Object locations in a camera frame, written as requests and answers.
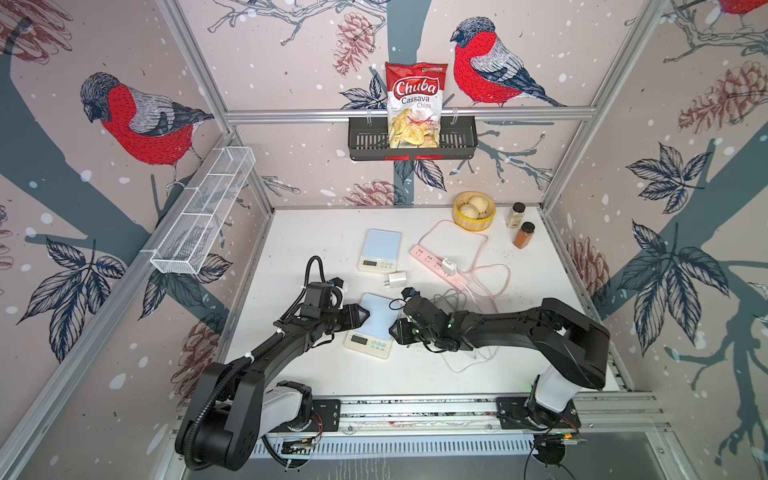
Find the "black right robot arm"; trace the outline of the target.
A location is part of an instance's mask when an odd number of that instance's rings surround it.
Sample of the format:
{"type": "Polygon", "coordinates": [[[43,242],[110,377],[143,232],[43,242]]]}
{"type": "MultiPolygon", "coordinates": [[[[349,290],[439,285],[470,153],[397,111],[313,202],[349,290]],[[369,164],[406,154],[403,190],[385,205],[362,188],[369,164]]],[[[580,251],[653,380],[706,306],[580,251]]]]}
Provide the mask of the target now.
{"type": "Polygon", "coordinates": [[[436,354],[482,347],[525,348],[548,361],[527,397],[497,401],[497,418],[504,429],[577,429],[574,396],[583,389],[605,387],[608,330],[559,299],[545,298],[538,307],[512,313],[446,313],[408,287],[403,302],[400,317],[389,328],[400,345],[421,344],[436,354]]]}

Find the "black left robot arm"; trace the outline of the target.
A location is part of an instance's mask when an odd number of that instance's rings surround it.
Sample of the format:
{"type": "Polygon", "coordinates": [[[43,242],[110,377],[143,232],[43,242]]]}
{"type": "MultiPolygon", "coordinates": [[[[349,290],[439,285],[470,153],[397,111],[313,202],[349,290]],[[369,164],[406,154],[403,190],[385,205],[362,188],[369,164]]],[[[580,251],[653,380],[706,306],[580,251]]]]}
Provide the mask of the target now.
{"type": "Polygon", "coordinates": [[[213,362],[201,373],[175,440],[190,471],[244,466],[256,443],[281,425],[303,427],[312,416],[309,386],[277,381],[277,375],[339,332],[364,325],[370,313],[344,300],[341,278],[303,280],[302,289],[275,321],[275,332],[229,363],[213,362]]]}

